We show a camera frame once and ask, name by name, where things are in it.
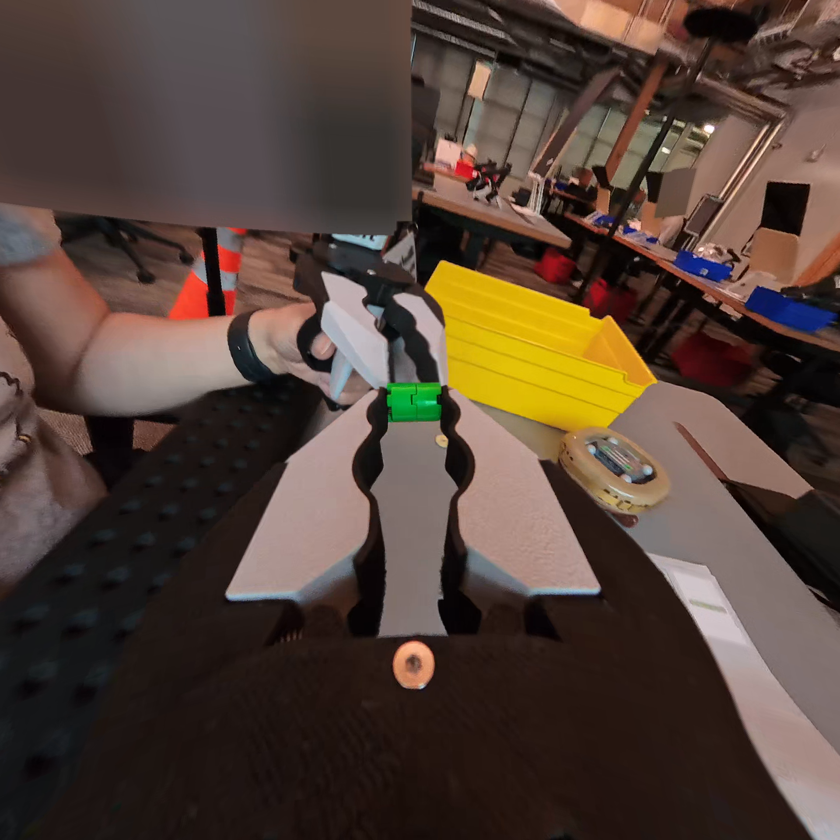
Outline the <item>white instruction booklet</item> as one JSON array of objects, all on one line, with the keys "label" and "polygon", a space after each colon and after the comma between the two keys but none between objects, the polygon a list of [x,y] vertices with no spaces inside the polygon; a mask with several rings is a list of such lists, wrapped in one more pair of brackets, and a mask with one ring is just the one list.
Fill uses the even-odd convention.
[{"label": "white instruction booklet", "polygon": [[839,838],[839,756],[772,674],[704,565],[649,554],[705,638],[746,732],[812,838]]}]

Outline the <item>black monitor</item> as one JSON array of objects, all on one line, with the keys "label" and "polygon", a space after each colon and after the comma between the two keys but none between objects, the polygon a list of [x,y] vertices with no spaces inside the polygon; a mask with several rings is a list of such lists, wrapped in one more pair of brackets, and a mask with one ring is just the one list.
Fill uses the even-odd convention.
[{"label": "black monitor", "polygon": [[767,182],[759,228],[801,236],[811,184]]}]

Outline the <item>black office chair base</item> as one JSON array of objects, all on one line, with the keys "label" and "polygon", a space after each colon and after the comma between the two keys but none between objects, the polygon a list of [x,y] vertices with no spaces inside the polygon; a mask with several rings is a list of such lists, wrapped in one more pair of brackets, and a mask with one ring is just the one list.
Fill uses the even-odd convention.
[{"label": "black office chair base", "polygon": [[56,223],[59,227],[62,244],[64,245],[77,242],[89,236],[99,235],[110,247],[122,251],[132,261],[137,280],[142,285],[154,284],[156,277],[154,273],[148,270],[133,248],[141,240],[173,249],[184,266],[191,266],[194,261],[193,256],[183,245],[127,219],[74,215],[70,217],[58,217]]}]

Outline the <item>black perforated board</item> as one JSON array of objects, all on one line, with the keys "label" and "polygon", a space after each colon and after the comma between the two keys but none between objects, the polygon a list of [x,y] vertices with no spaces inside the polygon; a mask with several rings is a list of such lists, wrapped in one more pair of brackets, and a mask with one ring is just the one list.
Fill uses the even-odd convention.
[{"label": "black perforated board", "polygon": [[287,376],[212,393],[1,608],[1,838],[34,838],[76,772],[100,696],[148,602],[289,456],[320,402]]}]

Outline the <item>brown thin strip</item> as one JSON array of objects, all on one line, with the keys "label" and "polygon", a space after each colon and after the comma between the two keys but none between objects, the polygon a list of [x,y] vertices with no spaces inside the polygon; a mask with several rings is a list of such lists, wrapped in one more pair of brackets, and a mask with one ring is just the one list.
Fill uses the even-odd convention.
[{"label": "brown thin strip", "polygon": [[729,478],[708,452],[692,436],[690,431],[681,423],[674,423],[676,431],[686,441],[692,451],[698,456],[712,475],[722,484],[729,482]]}]

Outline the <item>red plastic bin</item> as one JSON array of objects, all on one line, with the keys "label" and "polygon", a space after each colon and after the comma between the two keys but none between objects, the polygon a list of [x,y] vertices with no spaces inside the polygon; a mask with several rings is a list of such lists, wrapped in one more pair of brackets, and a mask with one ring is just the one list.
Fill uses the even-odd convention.
[{"label": "red plastic bin", "polygon": [[755,370],[749,345],[716,339],[705,332],[690,335],[669,358],[682,377],[721,388],[742,385]]},{"label": "red plastic bin", "polygon": [[577,270],[576,262],[555,248],[548,248],[538,259],[534,272],[549,284],[566,286],[572,282]]},{"label": "red plastic bin", "polygon": [[612,286],[603,278],[589,286],[582,306],[592,317],[612,318],[617,324],[624,325],[634,312],[638,302],[638,293],[628,286]]}]

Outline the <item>tan round device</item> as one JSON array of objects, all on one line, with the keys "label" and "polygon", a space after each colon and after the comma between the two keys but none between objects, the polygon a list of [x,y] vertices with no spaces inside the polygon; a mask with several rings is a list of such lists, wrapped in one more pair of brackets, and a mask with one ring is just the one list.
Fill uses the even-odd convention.
[{"label": "tan round device", "polygon": [[664,467],[627,437],[604,427],[568,432],[560,444],[559,464],[602,509],[614,516],[637,517],[669,496]]}]

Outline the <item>yellow plastic bin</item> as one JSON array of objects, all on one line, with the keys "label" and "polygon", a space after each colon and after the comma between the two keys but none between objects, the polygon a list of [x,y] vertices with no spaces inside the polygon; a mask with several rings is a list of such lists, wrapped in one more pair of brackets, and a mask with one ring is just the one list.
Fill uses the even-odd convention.
[{"label": "yellow plastic bin", "polygon": [[448,384],[476,403],[576,432],[657,383],[610,316],[447,261],[425,291],[444,313]]}]

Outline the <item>black and red toy robot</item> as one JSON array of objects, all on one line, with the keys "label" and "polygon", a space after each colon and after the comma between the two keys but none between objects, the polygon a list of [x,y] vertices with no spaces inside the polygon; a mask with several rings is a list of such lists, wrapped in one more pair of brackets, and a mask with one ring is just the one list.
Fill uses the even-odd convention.
[{"label": "black and red toy robot", "polygon": [[465,184],[467,192],[474,201],[483,200],[488,204],[494,203],[498,197],[502,184],[511,172],[511,163],[499,164],[490,160],[477,165],[474,176]]}]

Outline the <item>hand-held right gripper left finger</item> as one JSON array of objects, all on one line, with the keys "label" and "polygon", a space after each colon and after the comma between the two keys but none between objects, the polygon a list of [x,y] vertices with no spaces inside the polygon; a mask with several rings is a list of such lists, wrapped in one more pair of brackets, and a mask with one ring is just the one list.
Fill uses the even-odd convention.
[{"label": "hand-held right gripper left finger", "polygon": [[290,456],[233,578],[229,601],[359,601],[379,533],[383,390],[365,394]]}]

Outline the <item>person's left forearm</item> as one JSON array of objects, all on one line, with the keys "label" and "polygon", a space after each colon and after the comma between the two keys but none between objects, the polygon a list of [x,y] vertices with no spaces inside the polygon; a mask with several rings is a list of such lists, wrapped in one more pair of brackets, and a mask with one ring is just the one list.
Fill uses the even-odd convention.
[{"label": "person's left forearm", "polygon": [[246,384],[228,318],[113,312],[61,248],[2,268],[1,311],[33,370],[37,402],[52,410],[146,416]]}]

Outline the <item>orange traffic cone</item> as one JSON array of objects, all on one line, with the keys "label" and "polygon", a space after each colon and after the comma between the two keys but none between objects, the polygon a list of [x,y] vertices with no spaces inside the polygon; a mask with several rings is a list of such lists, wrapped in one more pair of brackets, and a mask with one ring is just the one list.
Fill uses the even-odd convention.
[{"label": "orange traffic cone", "polygon": [[208,286],[205,255],[201,250],[168,313],[168,319],[196,320],[207,319],[214,314],[227,317],[235,314],[238,275],[247,233],[248,230],[241,227],[216,229],[219,292],[211,291]]}]

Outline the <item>blue plastic bin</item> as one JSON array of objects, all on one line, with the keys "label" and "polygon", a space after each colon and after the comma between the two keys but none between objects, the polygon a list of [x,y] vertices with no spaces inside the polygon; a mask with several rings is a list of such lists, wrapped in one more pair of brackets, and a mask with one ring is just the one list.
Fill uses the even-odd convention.
[{"label": "blue plastic bin", "polygon": [[767,287],[754,288],[744,306],[763,318],[804,333],[817,333],[837,322],[834,312],[795,301]]},{"label": "blue plastic bin", "polygon": [[723,282],[729,280],[732,276],[731,265],[685,249],[681,249],[677,253],[673,267],[709,282]]}]

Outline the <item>black wristband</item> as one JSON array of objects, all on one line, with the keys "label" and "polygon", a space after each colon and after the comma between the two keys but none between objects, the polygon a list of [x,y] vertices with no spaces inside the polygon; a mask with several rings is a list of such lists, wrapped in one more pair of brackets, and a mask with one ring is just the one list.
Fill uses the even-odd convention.
[{"label": "black wristband", "polygon": [[227,326],[227,348],[237,372],[250,384],[263,384],[278,378],[259,357],[249,335],[252,318],[259,310],[242,312],[234,316]]}]

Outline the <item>person's left hand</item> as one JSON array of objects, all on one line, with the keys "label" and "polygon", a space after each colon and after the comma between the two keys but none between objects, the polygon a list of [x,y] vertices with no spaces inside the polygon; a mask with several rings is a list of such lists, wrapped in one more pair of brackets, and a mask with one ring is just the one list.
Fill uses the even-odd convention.
[{"label": "person's left hand", "polygon": [[256,357],[273,373],[294,375],[329,396],[329,372],[313,370],[298,349],[298,333],[315,313],[310,302],[259,310],[250,317],[248,337]]}]

